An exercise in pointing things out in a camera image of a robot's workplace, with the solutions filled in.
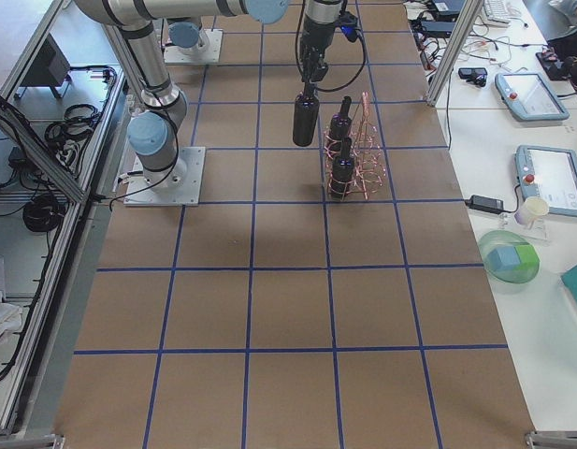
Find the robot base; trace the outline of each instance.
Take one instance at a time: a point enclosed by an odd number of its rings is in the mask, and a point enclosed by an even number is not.
[[[222,30],[205,30],[209,38],[209,46],[204,51],[182,53],[178,47],[166,47],[164,58],[167,65],[204,65],[218,64],[222,52]]]
[[[128,183],[128,194],[124,199],[126,206],[197,206],[201,193],[203,167],[205,166],[205,147],[180,148],[178,157],[186,164],[184,180],[177,186],[165,189],[139,190],[149,186],[143,177],[136,177]],[[142,170],[138,158],[133,170]]]

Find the paper cup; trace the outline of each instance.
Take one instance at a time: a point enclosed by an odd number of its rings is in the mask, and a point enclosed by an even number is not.
[[[538,218],[550,211],[550,206],[538,196],[530,196],[514,214],[516,222],[523,226],[531,226]]]

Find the tablet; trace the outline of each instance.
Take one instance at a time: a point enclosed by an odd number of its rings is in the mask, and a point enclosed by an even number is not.
[[[539,196],[550,213],[577,217],[577,155],[573,150],[521,145],[516,168],[523,198]],[[527,175],[533,175],[533,182]]]
[[[520,121],[569,118],[569,112],[541,73],[498,73],[495,84],[512,115]]]

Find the floor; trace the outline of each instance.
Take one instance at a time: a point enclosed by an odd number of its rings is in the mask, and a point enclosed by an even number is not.
[[[222,64],[174,67],[197,208],[116,204],[55,430],[66,447],[522,448],[532,429],[404,8],[352,2],[369,63],[291,139],[298,5],[218,18]],[[358,45],[336,36],[324,80]],[[387,168],[328,198],[323,129],[369,91]]]

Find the keyboard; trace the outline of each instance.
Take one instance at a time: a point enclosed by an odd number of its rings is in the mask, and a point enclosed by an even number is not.
[[[503,0],[483,0],[480,17],[490,26],[505,27],[511,24],[511,15]]]

